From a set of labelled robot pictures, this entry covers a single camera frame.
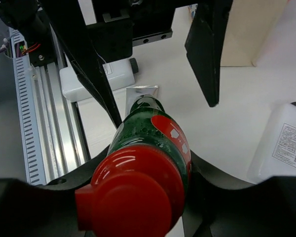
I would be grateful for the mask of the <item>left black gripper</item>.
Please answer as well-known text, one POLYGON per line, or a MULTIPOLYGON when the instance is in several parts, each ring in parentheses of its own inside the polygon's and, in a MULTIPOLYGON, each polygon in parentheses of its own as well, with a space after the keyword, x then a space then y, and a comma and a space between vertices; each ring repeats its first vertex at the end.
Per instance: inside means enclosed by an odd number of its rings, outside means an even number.
MULTIPOLYGON (((172 37, 177 8, 193 0, 93 0, 94 20, 85 24, 76 0, 42 0, 41 5, 79 81, 106 110, 115 127, 122 123, 104 72, 105 62, 129 58, 135 46, 172 37)), ((202 0, 185 42, 186 56, 210 107, 219 103, 222 49, 232 0, 202 0)))

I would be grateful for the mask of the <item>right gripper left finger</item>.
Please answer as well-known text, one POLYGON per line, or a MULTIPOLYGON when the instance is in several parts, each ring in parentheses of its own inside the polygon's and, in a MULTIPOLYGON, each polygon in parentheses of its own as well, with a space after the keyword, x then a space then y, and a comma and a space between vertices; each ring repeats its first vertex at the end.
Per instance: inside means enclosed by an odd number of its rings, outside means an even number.
POLYGON ((74 192, 90 183, 107 152, 47 185, 0 178, 0 237, 86 236, 78 229, 74 192))

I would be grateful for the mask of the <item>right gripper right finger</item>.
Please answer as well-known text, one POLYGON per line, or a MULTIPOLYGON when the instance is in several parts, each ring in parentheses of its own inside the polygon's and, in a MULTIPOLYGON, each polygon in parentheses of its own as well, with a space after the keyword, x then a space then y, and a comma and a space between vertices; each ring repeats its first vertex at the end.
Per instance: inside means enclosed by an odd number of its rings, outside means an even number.
POLYGON ((192 153, 183 213, 186 237, 296 237, 296 177, 272 177, 244 189, 220 188, 204 177, 192 153))

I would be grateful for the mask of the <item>green bottle red cap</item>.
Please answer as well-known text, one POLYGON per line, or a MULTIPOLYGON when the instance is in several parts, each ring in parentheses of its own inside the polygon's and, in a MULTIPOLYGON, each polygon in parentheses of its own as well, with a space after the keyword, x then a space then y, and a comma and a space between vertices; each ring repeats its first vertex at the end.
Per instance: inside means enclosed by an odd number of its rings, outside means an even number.
POLYGON ((163 237, 185 207, 191 153, 152 95, 136 98, 89 184, 75 192, 78 228, 98 237, 163 237))

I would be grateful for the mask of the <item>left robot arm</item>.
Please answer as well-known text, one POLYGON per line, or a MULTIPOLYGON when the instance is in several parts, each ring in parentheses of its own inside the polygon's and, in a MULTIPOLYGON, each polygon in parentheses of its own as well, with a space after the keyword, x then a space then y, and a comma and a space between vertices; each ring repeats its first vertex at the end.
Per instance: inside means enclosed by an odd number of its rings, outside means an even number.
MULTIPOLYGON (((76 0, 0 0, 0 18, 18 30, 31 49, 51 49, 53 30, 88 92, 115 126, 121 116, 102 64, 128 58, 133 47, 170 38, 177 8, 190 0, 94 0, 96 22, 87 25, 76 0)), ((220 100, 223 43, 230 0, 197 0, 185 42, 186 56, 210 107, 220 100)))

